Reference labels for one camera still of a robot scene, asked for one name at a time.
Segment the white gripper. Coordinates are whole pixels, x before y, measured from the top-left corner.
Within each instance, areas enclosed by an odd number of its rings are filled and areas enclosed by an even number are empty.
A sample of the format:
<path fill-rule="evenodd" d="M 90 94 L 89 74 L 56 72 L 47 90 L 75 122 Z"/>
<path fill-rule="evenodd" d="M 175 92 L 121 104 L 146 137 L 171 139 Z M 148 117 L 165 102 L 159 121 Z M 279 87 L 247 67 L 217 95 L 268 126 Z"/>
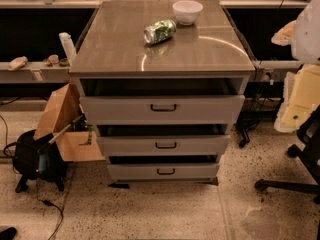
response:
<path fill-rule="evenodd" d="M 271 42 L 279 46 L 291 45 L 295 25 L 295 20 L 287 23 L 273 35 Z M 274 128 L 289 133 L 298 130 L 320 105 L 320 66 L 307 64 L 297 73 L 288 72 L 283 98 Z"/>

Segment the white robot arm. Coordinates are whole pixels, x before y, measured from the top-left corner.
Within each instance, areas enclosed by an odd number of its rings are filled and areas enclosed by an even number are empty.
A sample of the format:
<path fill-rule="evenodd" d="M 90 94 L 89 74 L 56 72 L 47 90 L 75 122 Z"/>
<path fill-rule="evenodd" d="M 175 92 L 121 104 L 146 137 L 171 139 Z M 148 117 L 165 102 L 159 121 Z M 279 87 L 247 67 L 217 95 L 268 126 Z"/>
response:
<path fill-rule="evenodd" d="M 291 46 L 292 57 L 302 64 L 284 80 L 283 103 L 274 128 L 297 130 L 320 105 L 320 0 L 311 0 L 296 20 L 276 32 L 271 42 Z"/>

